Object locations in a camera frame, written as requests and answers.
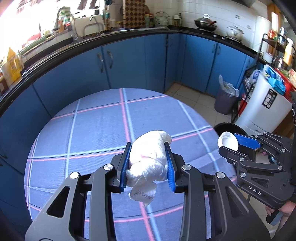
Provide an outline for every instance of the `metal pivot bolt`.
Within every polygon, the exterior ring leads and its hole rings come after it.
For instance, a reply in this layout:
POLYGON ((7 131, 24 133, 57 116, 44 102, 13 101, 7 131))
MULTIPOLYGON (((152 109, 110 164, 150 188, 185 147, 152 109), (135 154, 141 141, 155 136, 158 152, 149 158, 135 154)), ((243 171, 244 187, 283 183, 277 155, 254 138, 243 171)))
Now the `metal pivot bolt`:
POLYGON ((109 171, 109 170, 111 170, 113 168, 113 165, 112 164, 106 164, 105 166, 104 166, 104 170, 106 170, 106 171, 109 171))
POLYGON ((185 170, 185 171, 189 171, 189 170, 191 169, 191 166, 190 166, 189 164, 184 164, 184 165, 182 166, 182 168, 183 168, 183 170, 185 170))
POLYGON ((70 174, 70 178, 71 179, 75 179, 75 178, 78 178, 79 177, 79 173, 78 172, 73 172, 70 174))
POLYGON ((225 177, 225 174, 223 172, 218 172, 217 177, 222 179, 225 177))

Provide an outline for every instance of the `plaid tablecloth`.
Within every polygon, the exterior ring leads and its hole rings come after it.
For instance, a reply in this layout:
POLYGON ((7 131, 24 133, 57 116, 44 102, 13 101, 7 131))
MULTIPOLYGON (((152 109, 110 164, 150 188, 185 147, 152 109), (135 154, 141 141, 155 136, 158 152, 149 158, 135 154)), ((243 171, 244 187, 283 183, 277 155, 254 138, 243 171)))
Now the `plaid tablecloth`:
MULTIPOLYGON (((191 107, 153 91, 106 90, 62 109, 36 138, 28 156, 24 183, 32 219, 71 172, 84 175, 96 171, 122 153, 127 142, 133 143, 152 130, 169 133, 173 138, 172 152, 182 155, 186 163, 212 175, 223 171, 235 181, 233 166, 218 153, 216 132, 191 107)), ((117 240, 179 239, 183 194, 174 194, 167 181, 158 182, 155 199, 144 207, 129 199, 129 191, 127 187, 123 194, 112 194, 117 240)), ((86 204, 86 238, 90 195, 86 204)), ((210 231, 207 219, 207 238, 210 231)))

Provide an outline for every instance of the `faucet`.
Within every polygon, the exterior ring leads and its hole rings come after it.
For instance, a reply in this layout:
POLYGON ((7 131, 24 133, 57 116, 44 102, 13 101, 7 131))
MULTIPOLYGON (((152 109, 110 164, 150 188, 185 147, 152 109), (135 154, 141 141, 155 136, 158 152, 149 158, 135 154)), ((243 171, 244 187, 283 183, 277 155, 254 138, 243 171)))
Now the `faucet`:
POLYGON ((85 36, 85 29, 86 29, 88 26, 98 25, 98 27, 99 27, 99 32, 102 32, 102 31, 104 30, 104 25, 103 25, 102 23, 99 23, 99 22, 96 20, 95 16, 91 16, 91 18, 89 19, 89 21, 91 22, 92 19, 94 19, 96 23, 88 24, 88 25, 86 25, 86 26, 83 28, 83 37, 85 36))
MULTIPOLYGON (((53 31, 57 31, 59 29, 59 14, 63 9, 67 9, 70 12, 70 8, 69 7, 61 7, 58 12, 57 12, 57 18, 56 18, 56 22, 54 24, 54 28, 53 31)), ((75 28, 75 22, 74 22, 74 17, 72 15, 72 13, 70 12, 70 22, 71 22, 71 26, 72 26, 72 31, 73 31, 73 36, 74 36, 74 40, 76 40, 78 38, 77 32, 76 32, 76 28, 75 28)))

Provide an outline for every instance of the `round table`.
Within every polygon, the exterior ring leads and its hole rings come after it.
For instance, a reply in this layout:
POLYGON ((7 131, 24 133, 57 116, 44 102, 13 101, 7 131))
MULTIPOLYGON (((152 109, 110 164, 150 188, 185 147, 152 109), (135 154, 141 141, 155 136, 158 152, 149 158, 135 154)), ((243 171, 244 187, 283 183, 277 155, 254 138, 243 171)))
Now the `round table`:
MULTIPOLYGON (((95 172, 123 153, 127 142, 163 130, 172 137, 171 150, 201 172, 223 171, 235 180, 234 167, 218 153, 214 129, 191 107, 167 95, 144 89, 112 89, 83 97, 57 113, 36 138, 26 165, 25 195, 32 219, 72 172, 95 172)), ((184 194, 174 194, 167 181, 157 182, 150 205, 112 194, 117 240, 179 240, 184 194)), ((85 237, 89 236, 86 203, 85 237)), ((206 198, 207 216, 209 214, 206 198)), ((207 238, 210 237, 207 219, 207 238)))

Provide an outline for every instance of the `silver pot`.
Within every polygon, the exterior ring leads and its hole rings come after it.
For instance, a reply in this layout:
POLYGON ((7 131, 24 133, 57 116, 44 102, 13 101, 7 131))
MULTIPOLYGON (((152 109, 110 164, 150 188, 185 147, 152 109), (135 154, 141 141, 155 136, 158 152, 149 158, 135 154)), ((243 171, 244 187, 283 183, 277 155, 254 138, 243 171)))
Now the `silver pot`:
POLYGON ((235 27, 235 26, 228 26, 227 28, 228 28, 228 30, 226 32, 227 37, 236 39, 240 42, 243 40, 244 32, 241 29, 239 29, 238 27, 235 27))
POLYGON ((215 25, 217 21, 212 21, 208 14, 204 14, 203 18, 198 18, 194 20, 194 22, 198 28, 201 28, 204 30, 215 31, 218 27, 217 25, 215 25))

